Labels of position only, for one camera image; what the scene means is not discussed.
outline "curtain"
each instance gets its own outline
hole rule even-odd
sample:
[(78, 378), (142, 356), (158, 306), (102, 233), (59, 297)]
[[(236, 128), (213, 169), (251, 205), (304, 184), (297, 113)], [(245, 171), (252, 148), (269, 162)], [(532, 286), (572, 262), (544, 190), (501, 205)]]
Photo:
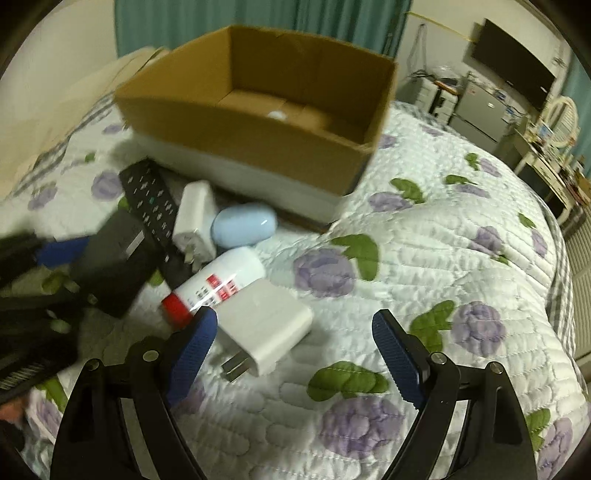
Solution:
[(411, 0), (115, 0), (119, 56), (231, 24), (328, 35), (395, 56)]
[(584, 173), (587, 178), (591, 178), (591, 80), (574, 54), (562, 88), (562, 95), (571, 97), (577, 106), (581, 131), (572, 153), (575, 157), (585, 156)]

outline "cardboard box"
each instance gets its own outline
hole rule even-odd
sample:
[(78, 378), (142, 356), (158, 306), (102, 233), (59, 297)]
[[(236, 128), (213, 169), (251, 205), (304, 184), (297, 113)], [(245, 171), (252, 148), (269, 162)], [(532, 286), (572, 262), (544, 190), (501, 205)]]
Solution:
[(393, 59), (332, 38), (226, 27), (115, 92), (160, 164), (326, 226), (375, 151)]

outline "bottle with red label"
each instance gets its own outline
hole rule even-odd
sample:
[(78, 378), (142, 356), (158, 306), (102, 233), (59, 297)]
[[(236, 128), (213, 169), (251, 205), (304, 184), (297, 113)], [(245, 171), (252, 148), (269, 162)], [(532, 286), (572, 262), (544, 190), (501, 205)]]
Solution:
[(265, 267), (252, 248), (234, 248), (175, 289), (162, 301), (162, 307), (170, 322), (183, 328), (202, 306), (213, 307), (264, 277)]

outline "charger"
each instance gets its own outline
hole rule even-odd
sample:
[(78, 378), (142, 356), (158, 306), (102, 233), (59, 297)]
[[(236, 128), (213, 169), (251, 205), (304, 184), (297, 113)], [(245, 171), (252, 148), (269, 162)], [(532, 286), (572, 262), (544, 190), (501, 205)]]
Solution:
[(212, 223), (217, 206), (206, 180), (188, 183), (183, 190), (174, 223), (173, 243), (185, 254), (185, 262), (201, 264), (216, 258), (212, 241)]
[(256, 377), (275, 364), (310, 331), (312, 309), (265, 278), (214, 307), (217, 339), (235, 355), (222, 365), (230, 382), (246, 371)]

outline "white quilted blanket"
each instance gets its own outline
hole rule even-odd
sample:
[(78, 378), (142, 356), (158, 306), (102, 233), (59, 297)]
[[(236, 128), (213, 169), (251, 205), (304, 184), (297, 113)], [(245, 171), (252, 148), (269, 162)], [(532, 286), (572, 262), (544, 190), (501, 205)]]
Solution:
[[(141, 158), (106, 107), (57, 166), (0, 205), (0, 232), (95, 231), (121, 198), (117, 172)], [(544, 216), (504, 164), (467, 141), (392, 109), (330, 232), (283, 227), (256, 250), (268, 278), (313, 308), (314, 324), (272, 374), (234, 384), (221, 378), (227, 356), (214, 345), (174, 412), (209, 478), (381, 478), (416, 414), (372, 340), (372, 316), (383, 308), (457, 364), (505, 366), (541, 479), (587, 429), (585, 397), (544, 310), (556, 263)], [(85, 356), (119, 362), (139, 338), (169, 334), (157, 310), (167, 293), (165, 284), (146, 286), (123, 321), (94, 313), (82, 332)], [(66, 391), (77, 371), (61, 375)], [(464, 412), (459, 405), (433, 478), (447, 472)]]

